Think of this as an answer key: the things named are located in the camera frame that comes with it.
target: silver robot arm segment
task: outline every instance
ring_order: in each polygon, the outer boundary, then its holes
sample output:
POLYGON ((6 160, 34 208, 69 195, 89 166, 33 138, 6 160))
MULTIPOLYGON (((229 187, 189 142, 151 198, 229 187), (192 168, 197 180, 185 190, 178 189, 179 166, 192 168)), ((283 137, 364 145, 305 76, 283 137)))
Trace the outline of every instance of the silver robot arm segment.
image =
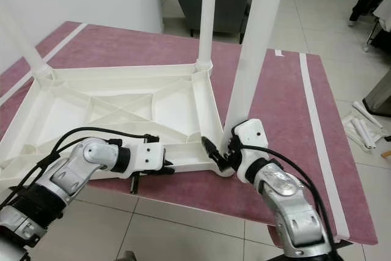
POLYGON ((54 163, 31 187, 0 210, 0 260, 30 260, 25 246, 34 247, 48 226, 85 187, 98 169, 128 178, 134 172, 160 171, 164 167, 161 143, 121 147, 121 140, 87 138, 69 158, 54 163))
POLYGON ((277 160, 269 160, 267 153, 242 148, 244 145, 267 148, 268 141, 260 120, 250 119, 233 128, 224 157, 207 138, 202 141, 221 171, 233 168, 242 182, 250 183, 262 195, 274 212, 285 256, 328 260, 323 256, 331 252, 331 245, 319 215, 304 196, 304 185, 285 172, 277 160))

